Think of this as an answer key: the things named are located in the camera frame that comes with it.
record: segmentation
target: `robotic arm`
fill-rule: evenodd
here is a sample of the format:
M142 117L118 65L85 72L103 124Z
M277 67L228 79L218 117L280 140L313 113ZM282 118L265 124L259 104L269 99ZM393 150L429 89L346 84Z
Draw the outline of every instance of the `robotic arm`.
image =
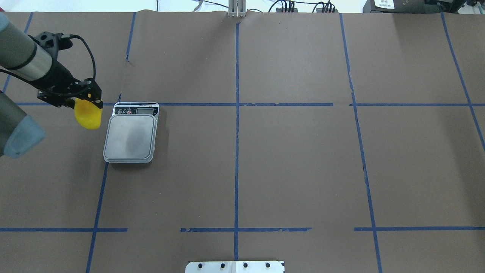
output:
M71 39L86 46L93 77L80 81L59 61L60 50L72 47ZM0 72L16 77L38 89L37 98L56 107L74 109L76 120L87 129L101 123L101 89L95 82L96 65L86 42L77 35L43 32L36 37L24 34L0 13ZM0 91L0 155L16 158L40 142L42 128Z

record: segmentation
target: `scale control panel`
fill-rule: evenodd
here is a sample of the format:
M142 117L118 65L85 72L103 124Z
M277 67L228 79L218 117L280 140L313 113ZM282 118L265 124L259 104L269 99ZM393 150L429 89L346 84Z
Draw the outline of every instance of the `scale control panel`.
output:
M156 102L117 102L113 115L153 115L158 119L159 105Z

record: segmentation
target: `bundle of cables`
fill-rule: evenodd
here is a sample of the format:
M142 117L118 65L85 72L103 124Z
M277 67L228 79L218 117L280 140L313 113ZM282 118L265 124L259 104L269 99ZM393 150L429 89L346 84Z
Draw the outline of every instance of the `bundle of cables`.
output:
M276 5L276 3L281 2L281 12L295 12L295 2L289 1L290 4L288 5L285 0L278 0L271 5L268 12L271 12L271 9Z
M318 2L318 3L315 5L315 7L313 8L312 13L313 13L313 12L315 12L315 10L317 9L317 6L318 6L318 5L320 5L320 4L322 4L322 12L325 12L325 13L333 13L333 12L335 12L335 5L334 5L334 4L332 4L332 3L330 2L330 0L328 0L328 2L327 2L327 3L324 3L324 2Z

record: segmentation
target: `white label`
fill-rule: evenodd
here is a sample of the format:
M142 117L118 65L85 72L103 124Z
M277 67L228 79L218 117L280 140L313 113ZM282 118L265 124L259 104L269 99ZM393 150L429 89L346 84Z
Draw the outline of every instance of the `white label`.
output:
M383 9L394 9L394 0L374 0L374 4Z

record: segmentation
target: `silver weighing platform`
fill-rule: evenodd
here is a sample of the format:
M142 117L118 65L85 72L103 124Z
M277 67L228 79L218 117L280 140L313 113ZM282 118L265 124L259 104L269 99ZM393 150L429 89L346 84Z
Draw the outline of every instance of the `silver weighing platform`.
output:
M117 102L108 123L103 156L110 163L148 163L153 158L159 105Z

